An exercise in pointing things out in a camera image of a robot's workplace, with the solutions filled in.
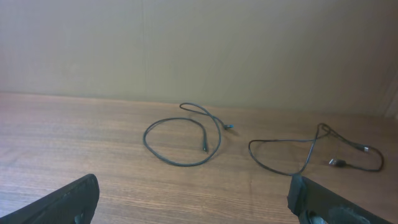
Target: table surface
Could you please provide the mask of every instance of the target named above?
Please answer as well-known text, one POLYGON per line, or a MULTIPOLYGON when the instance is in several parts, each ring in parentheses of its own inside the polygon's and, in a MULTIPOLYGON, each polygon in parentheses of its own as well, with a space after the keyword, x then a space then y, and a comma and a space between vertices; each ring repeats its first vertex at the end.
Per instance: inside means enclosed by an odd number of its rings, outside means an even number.
MULTIPOLYGON (((222 132, 219 151, 207 163, 176 167, 142 144, 153 122, 191 117, 208 130, 211 150, 218 135, 206 116, 178 104, 59 96, 0 94, 0 217, 93 173, 100 187, 92 223, 298 223, 287 208, 290 177, 259 167, 248 153, 252 139, 313 138, 318 123, 344 137, 379 148, 380 173, 330 167, 332 157, 364 167, 378 158, 333 138, 319 140, 303 175, 398 223, 398 122, 369 116, 206 107, 231 131, 222 132)), ((199 161, 201 129, 169 121, 148 135, 155 150, 177 162, 199 161)), ((265 164, 295 171, 310 143, 253 146, 265 164)))

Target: cable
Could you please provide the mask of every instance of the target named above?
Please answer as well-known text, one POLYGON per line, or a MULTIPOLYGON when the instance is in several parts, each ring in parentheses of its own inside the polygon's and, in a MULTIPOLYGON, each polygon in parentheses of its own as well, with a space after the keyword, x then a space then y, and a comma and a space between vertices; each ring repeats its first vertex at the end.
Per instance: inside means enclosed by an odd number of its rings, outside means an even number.
POLYGON ((183 110, 186 110, 186 111, 191 111, 191 112, 194 112, 194 113, 198 113, 198 114, 202 114, 202 115, 205 115, 205 116, 209 116, 209 117, 214 121, 214 123, 216 124, 217 131, 218 131, 218 144, 217 144, 217 146, 215 147, 214 151, 213 151, 206 159, 204 159, 204 160, 202 160, 202 161, 200 161, 200 162, 194 162, 194 163, 189 163, 189 164, 174 162, 174 161, 171 161, 170 159, 168 159, 168 158, 166 158, 166 157, 160 155, 159 153, 157 153, 157 152, 156 152, 153 148, 151 148, 151 147, 148 145, 148 143, 147 143, 146 138, 147 138, 147 135, 148 135, 149 131, 152 130, 152 128, 154 128, 154 127, 157 126, 158 124, 163 123, 163 122, 165 122, 165 121, 175 120, 175 119, 184 119, 184 120, 187 120, 187 121, 191 121, 191 122, 193 122, 193 123, 199 125, 199 127, 202 128, 202 130, 203 130, 203 150, 204 150, 205 152, 208 152, 208 143, 207 143, 206 129, 205 129, 205 127, 204 127, 201 123, 199 123, 198 121, 195 121, 194 119, 191 119, 191 118, 165 118, 165 119, 162 119, 162 120, 158 120, 158 121, 154 122, 153 124, 151 124, 151 125, 145 130, 144 135, 143 135, 143 137, 142 137, 142 141, 144 142, 145 147, 148 148, 148 150, 150 150, 151 153, 153 153, 156 157, 158 157, 160 160, 162 160, 162 161, 164 161, 164 162, 167 162, 167 163, 172 164, 172 165, 175 165, 175 166, 182 166, 182 167, 190 167, 190 166, 202 165, 202 164, 204 164, 205 162, 207 162, 207 161, 216 153, 216 151, 218 150, 218 148, 219 148, 220 145, 221 145, 221 129, 220 129, 220 127, 218 126, 217 121, 220 122, 220 124, 223 126, 223 128, 224 128, 225 130, 230 129, 230 128, 233 128, 234 126, 233 126, 232 124, 227 124, 227 125, 225 125, 224 122, 222 122, 222 120, 220 120, 220 119, 217 118, 216 116, 213 116, 209 111, 207 111, 207 110, 204 109, 202 106, 200 106, 200 105, 198 105, 198 104, 196 104, 196 103, 182 103, 182 104, 180 104, 180 108, 183 109, 183 110), (200 108, 201 110, 203 110, 204 113, 201 112, 201 111, 195 111, 195 110, 191 110, 191 109, 188 109, 188 108, 184 108, 184 107, 182 107, 183 105, 192 105, 192 106, 196 106, 197 108, 200 108))
POLYGON ((375 147, 372 147, 372 146, 359 144, 359 143, 347 140, 346 138, 344 138, 343 136, 338 134, 335 130, 333 130, 331 127, 329 127, 329 125, 327 125, 325 123, 318 124, 317 131, 316 131, 315 137, 313 139, 269 139, 269 140, 257 139, 257 140, 252 140, 252 141, 249 142, 249 153, 250 153, 250 156, 254 159, 255 162, 257 162, 261 167, 263 167, 263 168, 265 168, 265 169, 267 169, 267 170, 269 170, 271 172, 275 172, 277 174, 282 174, 282 175, 300 174, 300 173, 302 173, 304 171, 305 167, 310 162, 310 158, 311 158, 311 155, 312 155, 312 152, 313 152, 313 147, 314 147, 316 141, 318 139, 324 138, 326 136, 333 136, 333 137, 339 139, 340 141, 342 141, 343 143, 345 143, 345 144, 347 144, 347 145, 349 145, 349 146, 351 146, 351 147, 353 147, 355 149, 358 149, 358 150, 360 150, 362 152, 369 152, 369 150, 372 149, 373 151, 375 151, 380 156, 380 159, 381 159, 381 164, 380 164, 379 168, 377 168, 377 169, 366 169, 366 168, 354 166, 354 165, 346 163, 346 161, 341 160, 341 159, 332 159, 329 162, 329 165, 335 166, 335 167, 345 167, 345 166, 347 166, 347 167, 350 167, 350 168, 359 169, 359 170, 363 170, 363 171, 369 171, 369 172, 379 172, 379 171, 382 170, 382 168, 384 166, 384 157, 383 157, 382 153, 378 149, 376 149, 375 147), (322 130, 326 131, 326 134, 318 136, 320 128, 322 128, 322 130), (258 161, 256 159, 256 157, 253 155, 253 153, 251 151, 251 148, 250 148, 250 145, 253 142, 283 142, 283 141, 295 141, 295 142, 310 142, 311 141, 312 142, 310 151, 308 152, 308 156, 307 156, 307 159, 304 162, 303 167, 296 173, 281 172, 279 170, 275 170, 275 169, 272 169, 270 167, 267 167, 266 165, 264 165, 263 163, 261 163, 260 161, 258 161))

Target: usb connector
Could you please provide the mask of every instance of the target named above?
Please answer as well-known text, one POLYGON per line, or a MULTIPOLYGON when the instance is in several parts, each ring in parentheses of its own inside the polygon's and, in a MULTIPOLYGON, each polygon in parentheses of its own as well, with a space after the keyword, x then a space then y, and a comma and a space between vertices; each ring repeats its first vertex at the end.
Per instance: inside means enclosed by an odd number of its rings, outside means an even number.
POLYGON ((342 159, 331 159, 329 162, 329 165, 335 166, 335 167, 344 167, 347 165, 346 161, 342 159))

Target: black cable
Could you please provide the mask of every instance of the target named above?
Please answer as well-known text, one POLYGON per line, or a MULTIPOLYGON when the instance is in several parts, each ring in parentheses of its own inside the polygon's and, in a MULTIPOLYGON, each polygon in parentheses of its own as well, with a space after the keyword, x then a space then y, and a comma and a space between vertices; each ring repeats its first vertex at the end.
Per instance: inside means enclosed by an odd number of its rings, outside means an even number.
POLYGON ((154 122, 153 124, 151 124, 151 125, 145 130, 144 136, 142 137, 142 141, 144 142, 145 147, 148 148, 148 150, 150 150, 150 152, 152 152, 156 157, 158 157, 160 160, 162 160, 162 161, 164 161, 164 162, 167 162, 167 163, 172 164, 172 165, 175 165, 175 166, 182 166, 182 167, 202 165, 202 164, 204 164, 205 162, 207 162, 207 161, 216 153, 216 151, 218 150, 218 148, 219 148, 220 145, 221 145, 221 129, 220 129, 220 127, 218 126, 217 121, 220 122, 220 124, 223 126, 223 128, 224 128, 225 130, 227 130, 227 129, 229 129, 229 128, 233 128, 234 126, 233 126, 232 124, 227 124, 227 125, 225 125, 225 124, 222 122, 222 120, 220 120, 220 119, 217 118, 216 116, 213 116, 209 111, 207 111, 207 110, 204 109, 202 106, 200 106, 200 105, 198 105, 198 104, 196 104, 196 103, 182 103, 182 104, 180 104, 180 108, 183 109, 183 110, 186 110, 186 111, 191 111, 191 112, 194 112, 194 113, 198 113, 198 114, 202 114, 202 115, 205 115, 205 116, 209 116, 209 117, 214 121, 214 123, 216 124, 217 131, 218 131, 218 144, 217 144, 217 146, 215 147, 214 151, 213 151, 206 159, 204 159, 204 160, 202 160, 202 161, 200 161, 200 162, 194 162, 194 163, 190 163, 190 164, 184 164, 184 163, 174 162, 174 161, 171 161, 170 159, 168 159, 168 158, 166 158, 166 157, 160 155, 159 153, 157 153, 157 152, 156 152, 153 148, 151 148, 151 147, 148 145, 148 143, 147 143, 146 137, 147 137, 149 131, 150 131, 152 128, 154 128, 155 126, 157 126, 158 124, 163 123, 163 122, 165 122, 165 121, 175 120, 175 119, 184 119, 184 120, 187 120, 187 121, 194 122, 195 124, 199 125, 199 127, 202 128, 202 130, 203 130, 203 150, 204 150, 205 152, 208 152, 208 143, 207 143, 206 129, 205 129, 205 127, 204 127, 201 123, 199 123, 198 121, 195 121, 194 119, 191 119, 191 118, 165 118, 165 119, 162 119, 162 120, 158 120, 158 121, 154 122), (196 106, 197 108, 202 109, 202 110, 204 111, 204 113, 203 113, 203 112, 200 112, 200 111, 195 111, 195 110, 191 110, 191 109, 184 108, 184 107, 182 107, 183 105, 192 105, 192 106, 196 106))
POLYGON ((310 158, 311 158, 311 155, 312 155, 312 152, 313 152, 313 147, 314 147, 316 141, 318 139, 321 139, 321 138, 326 137, 326 136, 333 136, 333 137, 339 139, 340 141, 342 141, 343 143, 345 143, 345 144, 347 144, 347 145, 349 145, 351 147, 354 147, 355 149, 363 151, 363 152, 368 152, 370 149, 372 149, 373 151, 375 151, 380 156, 380 159, 381 159, 381 164, 380 164, 379 168, 377 168, 377 169, 366 169, 366 168, 354 166, 354 165, 351 165, 351 164, 347 164, 344 160, 341 160, 341 159, 332 159, 329 162, 330 165, 336 166, 336 167, 348 166, 348 167, 351 167, 351 168, 354 168, 354 169, 370 171, 370 172, 379 172, 379 171, 382 170, 382 168, 384 166, 384 157, 383 157, 382 153, 378 149, 376 149, 375 147, 372 147, 372 146, 359 144, 359 143, 347 140, 346 138, 344 138, 343 136, 338 134, 335 130, 333 130, 331 127, 329 127, 329 125, 324 124, 324 123, 318 124, 317 131, 316 131, 315 137, 313 139, 269 139, 269 140, 257 139, 257 140, 252 140, 252 141, 249 142, 249 153, 250 153, 250 156, 254 159, 255 162, 257 162, 261 167, 263 167, 263 168, 265 168, 265 169, 267 169, 269 171, 275 172, 277 174, 282 174, 282 175, 300 174, 300 173, 302 173, 304 171, 305 167, 310 162, 310 158), (326 132, 326 134, 318 136, 320 128, 322 128, 322 130, 324 130, 326 132), (310 141, 312 141, 312 145, 311 145, 310 151, 308 152, 307 159, 305 160, 303 167, 296 173, 286 173, 286 172, 282 172, 282 171, 275 170, 275 169, 272 169, 270 167, 267 167, 262 162, 260 162, 260 161, 258 161, 256 159, 256 157, 253 155, 253 153, 251 151, 251 148, 250 148, 250 146, 251 146, 251 144, 253 142, 283 142, 283 141, 295 141, 295 142, 310 142, 310 141))

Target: black object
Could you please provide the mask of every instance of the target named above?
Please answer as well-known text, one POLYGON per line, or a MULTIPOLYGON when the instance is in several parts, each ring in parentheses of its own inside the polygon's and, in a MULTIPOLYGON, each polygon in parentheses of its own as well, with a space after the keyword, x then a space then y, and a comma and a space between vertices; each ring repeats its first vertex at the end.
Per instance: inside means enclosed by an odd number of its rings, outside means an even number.
POLYGON ((100 197, 94 174, 88 174, 51 194, 0 218, 2 224, 89 224, 100 197))
POLYGON ((335 166, 335 167, 350 167, 350 168, 359 169, 359 170, 363 170, 363 171, 369 171, 369 172, 380 172, 383 169, 384 156, 378 149, 376 149, 375 147, 370 146, 370 145, 365 145, 365 144, 360 144, 360 143, 356 143, 356 142, 350 141, 350 140, 344 138, 343 136, 341 136, 340 134, 338 134, 335 130, 333 130, 329 125, 327 125, 325 123, 318 124, 317 131, 316 131, 315 137, 313 139, 267 139, 267 140, 256 139, 256 140, 252 140, 252 141, 249 142, 249 154, 254 159, 254 161, 257 162, 262 168, 265 168, 265 169, 267 169, 267 170, 269 170, 271 172, 275 172, 277 174, 282 174, 282 175, 301 174, 304 171, 304 169, 307 166, 307 164, 310 162, 310 158, 311 158, 311 155, 312 155, 312 152, 313 152, 313 148, 315 146, 316 141, 318 139, 324 138, 326 136, 333 136, 334 138, 339 139, 343 143, 345 143, 345 144, 347 144, 347 145, 349 145, 349 146, 351 146, 351 147, 353 147, 353 148, 355 148, 355 149, 357 149, 357 150, 359 150, 361 152, 369 152, 369 150, 373 150, 374 152, 376 152, 379 155, 380 160, 381 160, 380 166, 377 169, 368 169, 368 168, 358 167, 358 166, 355 166, 355 165, 352 165, 352 164, 348 164, 346 161, 341 160, 341 159, 332 159, 329 162, 329 165, 335 166), (324 130, 326 133, 321 135, 321 136, 319 136, 319 131, 321 129, 324 130), (312 142, 310 151, 308 152, 308 156, 307 156, 307 159, 304 162, 303 167, 296 173, 286 173, 286 172, 282 172, 282 171, 275 170, 275 169, 272 169, 270 167, 267 167, 262 162, 257 160, 256 157, 251 152, 251 147, 250 146, 251 146, 251 144, 253 142, 287 142, 287 141, 290 141, 290 142, 312 142))
POLYGON ((287 203, 301 224, 390 223, 298 174, 292 177, 287 203))
POLYGON ((164 162, 167 162, 167 163, 169 163, 169 164, 172 164, 172 165, 175 165, 175 166, 182 166, 182 167, 190 167, 190 166, 202 165, 202 164, 204 164, 205 162, 207 162, 207 161, 216 153, 216 151, 218 150, 218 148, 219 148, 220 145, 221 145, 221 129, 220 129, 220 127, 218 126, 217 121, 220 122, 220 124, 222 125, 222 127, 223 127, 225 130, 230 129, 230 128, 233 128, 234 126, 233 126, 232 124, 224 124, 224 122, 222 122, 222 120, 220 120, 220 119, 217 118, 216 116, 213 116, 208 110, 204 109, 204 107, 202 107, 202 106, 200 106, 200 105, 198 105, 198 104, 196 104, 196 103, 182 103, 182 104, 180 104, 180 108, 183 109, 183 110, 186 110, 186 111, 191 111, 191 112, 198 113, 198 114, 201 114, 201 115, 209 116, 209 117, 213 120, 213 122, 216 124, 217 131, 218 131, 218 144, 217 144, 217 146, 215 147, 214 151, 213 151, 206 159, 204 159, 204 160, 202 160, 202 161, 199 161, 199 162, 189 163, 189 164, 187 164, 187 163, 180 163, 180 162, 174 162, 174 161, 171 161, 170 159, 168 159, 168 158, 166 158, 166 157, 160 155, 160 154, 159 154, 158 152, 156 152, 153 148, 151 148, 151 147, 148 145, 148 143, 147 143, 147 135, 148 135, 149 131, 152 130, 152 128, 154 128, 154 127, 157 126, 158 124, 163 123, 163 122, 166 122, 166 121, 171 121, 171 120, 176 120, 176 119, 182 119, 182 120, 191 121, 191 122, 193 122, 193 123, 199 125, 199 127, 201 127, 201 129, 202 129, 202 131, 203 131, 203 144, 202 144, 202 149, 203 149, 205 152, 209 152, 209 150, 208 150, 208 143, 207 143, 207 135, 206 135, 206 129, 205 129, 205 127, 204 127, 201 123, 199 123, 198 121, 195 121, 194 119, 191 119, 191 118, 181 118, 181 117, 178 117, 178 118, 165 118, 165 119, 162 119, 162 120, 158 120, 158 121, 156 121, 155 123, 151 124, 151 125, 145 130, 144 135, 143 135, 143 137, 142 137, 142 142, 144 143, 145 147, 146 147, 148 150, 150 150, 151 153, 153 153, 153 154, 154 154, 156 157, 158 157, 160 160, 162 160, 162 161, 164 161, 164 162), (203 113, 203 112, 200 112, 200 111, 195 111, 195 110, 191 110, 191 109, 184 108, 183 105, 196 106, 197 108, 203 110, 204 113, 203 113))

